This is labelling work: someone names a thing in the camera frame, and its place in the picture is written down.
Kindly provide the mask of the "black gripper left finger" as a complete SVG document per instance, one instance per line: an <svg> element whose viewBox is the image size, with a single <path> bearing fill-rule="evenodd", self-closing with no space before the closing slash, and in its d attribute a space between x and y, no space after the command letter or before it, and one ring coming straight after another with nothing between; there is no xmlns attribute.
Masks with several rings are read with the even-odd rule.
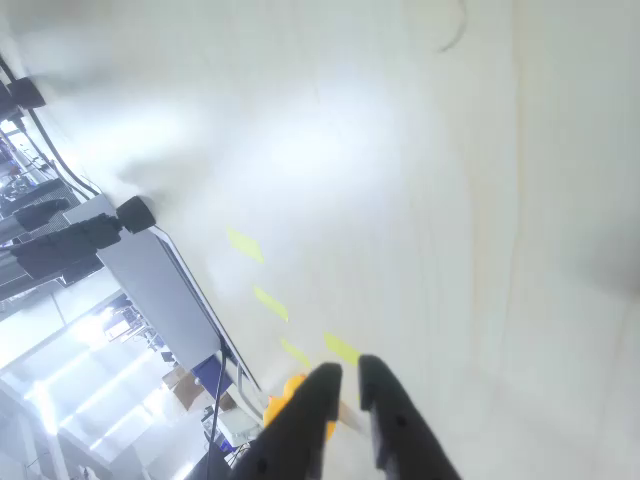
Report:
<svg viewBox="0 0 640 480"><path fill-rule="evenodd" d="M338 420L342 367L323 363L291 377L270 399L267 425L231 469L232 479L319 479L327 438Z"/></svg>

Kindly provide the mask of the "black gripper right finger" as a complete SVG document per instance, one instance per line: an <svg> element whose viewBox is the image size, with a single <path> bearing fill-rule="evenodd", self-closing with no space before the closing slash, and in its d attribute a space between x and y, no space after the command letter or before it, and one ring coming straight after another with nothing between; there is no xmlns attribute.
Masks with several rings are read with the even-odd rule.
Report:
<svg viewBox="0 0 640 480"><path fill-rule="evenodd" d="M375 355L358 360L360 408L370 417L375 466L388 479L458 479L410 396Z"/></svg>

